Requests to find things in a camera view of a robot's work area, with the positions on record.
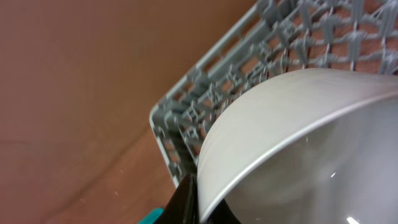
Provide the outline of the grey bowl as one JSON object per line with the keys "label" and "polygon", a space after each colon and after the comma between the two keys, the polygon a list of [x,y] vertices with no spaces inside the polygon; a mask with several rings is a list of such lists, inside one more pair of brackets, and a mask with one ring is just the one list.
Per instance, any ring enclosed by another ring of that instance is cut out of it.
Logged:
{"label": "grey bowl", "polygon": [[241,223],[396,223],[397,77],[311,68],[250,89],[210,128],[198,216]]}

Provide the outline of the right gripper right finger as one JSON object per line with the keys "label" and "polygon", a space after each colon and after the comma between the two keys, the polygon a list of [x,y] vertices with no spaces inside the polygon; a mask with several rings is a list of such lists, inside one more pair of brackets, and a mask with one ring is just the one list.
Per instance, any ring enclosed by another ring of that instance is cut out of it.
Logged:
{"label": "right gripper right finger", "polygon": [[241,224],[223,199],[206,221],[207,224]]}

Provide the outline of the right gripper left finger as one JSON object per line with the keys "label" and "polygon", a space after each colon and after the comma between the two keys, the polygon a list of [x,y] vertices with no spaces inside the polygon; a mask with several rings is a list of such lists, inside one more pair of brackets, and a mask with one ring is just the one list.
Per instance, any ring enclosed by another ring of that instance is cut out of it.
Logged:
{"label": "right gripper left finger", "polygon": [[197,181],[192,174],[186,175],[154,224],[196,224]]}

